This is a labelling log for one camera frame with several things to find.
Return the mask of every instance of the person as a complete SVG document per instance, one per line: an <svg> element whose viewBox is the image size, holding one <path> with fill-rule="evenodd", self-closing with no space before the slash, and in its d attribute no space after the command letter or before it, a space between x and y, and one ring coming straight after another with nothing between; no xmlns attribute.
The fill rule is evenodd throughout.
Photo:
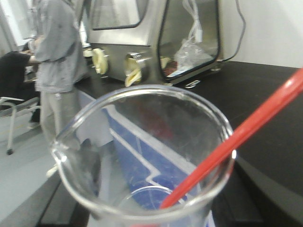
<svg viewBox="0 0 303 227"><path fill-rule="evenodd" d="M30 49L41 62L41 127L49 143L80 110L75 82L88 71L70 0L34 0L36 39Z"/></svg>
<svg viewBox="0 0 303 227"><path fill-rule="evenodd" d="M0 58L0 97L19 98L27 101L34 97L40 97L35 91L34 82L25 82L26 66L37 65L34 56L25 48L21 52L11 51ZM18 105L23 101L10 102ZM36 109L29 121L28 128L34 129L40 125L40 109Z"/></svg>

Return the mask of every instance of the window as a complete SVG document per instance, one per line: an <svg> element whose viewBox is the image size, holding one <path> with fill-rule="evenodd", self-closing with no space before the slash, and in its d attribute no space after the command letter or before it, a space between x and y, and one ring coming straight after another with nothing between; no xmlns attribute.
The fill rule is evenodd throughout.
<svg viewBox="0 0 303 227"><path fill-rule="evenodd" d="M94 30L134 27L143 18L148 0L94 0L90 23Z"/></svg>

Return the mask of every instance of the beaker rim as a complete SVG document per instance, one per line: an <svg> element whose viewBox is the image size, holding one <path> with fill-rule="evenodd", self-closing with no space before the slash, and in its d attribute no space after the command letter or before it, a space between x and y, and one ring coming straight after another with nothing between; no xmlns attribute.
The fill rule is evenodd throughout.
<svg viewBox="0 0 303 227"><path fill-rule="evenodd" d="M122 88L110 92L97 100L93 101L91 104L84 107L74 118L73 120L65 127L65 129L56 137L52 147L59 143L61 138L66 137L68 134L72 133L81 125L84 120L94 112L97 108L101 106L106 106L108 103L113 102L115 99L122 98L127 95L138 95L138 94L154 94L155 92L161 94L169 94L174 96L179 96L183 98L192 98L197 102L200 102L203 105L206 105L212 112L215 114L216 118L220 121L223 126L223 136L224 139L227 139L232 134L232 128L225 117L225 115L211 102L205 98L190 92L188 90L178 88L178 87L169 87L165 85L136 85L132 87ZM194 210L199 209L200 207L208 204L225 186L229 176L232 172L234 160L235 160L236 151L233 151L233 154L224 161L221 165L225 165L225 172L222 174L220 180L217 180L211 187L203 191L196 197L182 203L174 205L173 207L162 209L162 210L149 210L141 212L131 212L129 210L123 210L116 208L114 206L103 203L101 200L98 200L97 197L92 197L91 195L84 196L77 189L75 189L72 184L68 181L63 167L62 162L57 159L55 160L58 165L59 174L62 179L63 184L67 188L68 192L77 200L81 205L89 209L92 213L97 216L107 216L114 219L129 221L131 223L154 223L155 220L158 222L172 220L175 217L184 216L193 212Z"/></svg>

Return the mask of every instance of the gray floor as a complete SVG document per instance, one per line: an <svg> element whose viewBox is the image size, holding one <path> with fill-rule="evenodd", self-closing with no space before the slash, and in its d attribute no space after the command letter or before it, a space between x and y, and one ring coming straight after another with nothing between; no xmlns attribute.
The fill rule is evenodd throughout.
<svg viewBox="0 0 303 227"><path fill-rule="evenodd" d="M30 115L16 120L10 156L6 154L10 118L0 118L0 222L47 180L45 173L54 165L41 128L27 129Z"/></svg>

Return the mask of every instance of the white wall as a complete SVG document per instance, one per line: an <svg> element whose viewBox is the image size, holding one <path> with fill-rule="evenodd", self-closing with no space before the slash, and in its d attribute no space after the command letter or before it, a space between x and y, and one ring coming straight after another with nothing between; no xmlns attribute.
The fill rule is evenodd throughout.
<svg viewBox="0 0 303 227"><path fill-rule="evenodd" d="M233 61L303 67L303 0L239 0L247 28ZM231 56L242 22L235 0L220 0L223 51Z"/></svg>

